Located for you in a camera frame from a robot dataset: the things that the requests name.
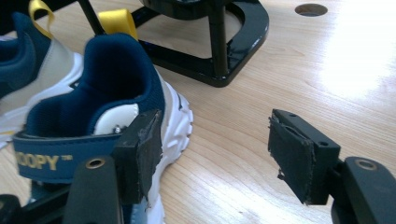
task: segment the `wooden table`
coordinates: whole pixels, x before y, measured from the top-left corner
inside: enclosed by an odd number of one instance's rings
[[[262,0],[270,33],[236,79],[213,88],[158,67],[194,113],[191,143],[163,173],[167,223],[331,223],[330,207],[300,204],[276,178],[267,152],[273,108],[293,112],[342,146],[341,159],[379,161],[396,175],[396,9],[390,1],[315,1],[325,15],[304,17],[302,0]],[[96,11],[141,7],[137,0],[92,0]],[[83,52],[93,32],[78,4],[55,13],[52,33]],[[239,22],[227,16],[229,38]],[[141,39],[210,56],[206,19],[159,17]],[[25,202],[12,146],[0,151],[0,193]]]

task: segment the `black metal frame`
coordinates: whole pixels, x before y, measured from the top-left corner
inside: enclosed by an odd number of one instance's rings
[[[103,34],[103,28],[97,20],[89,0],[78,1],[95,33],[97,35]],[[198,58],[143,40],[139,42],[155,64],[214,87],[225,87],[231,83],[266,39],[269,17],[259,0],[234,0],[223,4],[226,5],[205,5],[198,9],[191,8],[196,10],[196,13],[191,14],[198,15],[187,18],[188,20],[198,19],[207,14],[209,18],[211,58]],[[181,20],[186,19],[185,16],[177,14],[179,8],[182,10],[183,6],[173,4],[173,7],[172,12],[167,14],[168,16]],[[233,13],[242,22],[240,31],[228,43],[225,37],[225,10]],[[139,27],[160,15],[160,13],[148,7],[141,7],[134,11],[132,15],[136,27]]]

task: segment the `black plastic bracket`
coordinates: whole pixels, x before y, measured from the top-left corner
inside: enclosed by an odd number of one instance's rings
[[[359,157],[340,161],[340,147],[295,114],[273,110],[268,150],[302,203],[334,198],[335,224],[394,223],[396,180],[382,164]]]

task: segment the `yellow pull tab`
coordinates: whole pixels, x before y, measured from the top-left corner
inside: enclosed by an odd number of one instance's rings
[[[137,40],[137,31],[131,12],[124,8],[112,11],[99,12],[98,18],[108,35],[125,33]]]
[[[48,23],[47,23],[48,31],[43,29],[43,27],[41,27],[40,25],[38,25],[37,22],[35,22],[35,13],[38,10],[45,10],[45,11],[47,11],[47,13],[49,15],[49,19],[48,19]],[[41,0],[31,0],[29,3],[29,15],[30,15],[30,19],[32,20],[35,28],[37,28],[37,30],[40,31],[41,34],[47,36],[48,38],[52,38],[52,33],[50,32],[50,25],[52,24],[55,17],[53,15],[53,12],[51,11],[51,9],[47,6],[47,4],[45,4]]]

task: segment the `shoe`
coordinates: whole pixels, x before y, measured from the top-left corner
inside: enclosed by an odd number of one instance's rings
[[[0,148],[33,105],[70,92],[82,73],[81,55],[40,33],[24,14],[13,20],[18,38],[0,41]]]
[[[14,135],[20,174],[36,183],[70,184],[79,163],[111,154],[136,116],[161,110],[163,156],[152,176],[148,201],[123,206],[123,210],[125,223],[163,223],[160,178],[189,143],[189,103],[163,81],[149,56],[129,35],[93,38],[84,58],[78,86],[37,104],[25,129]]]

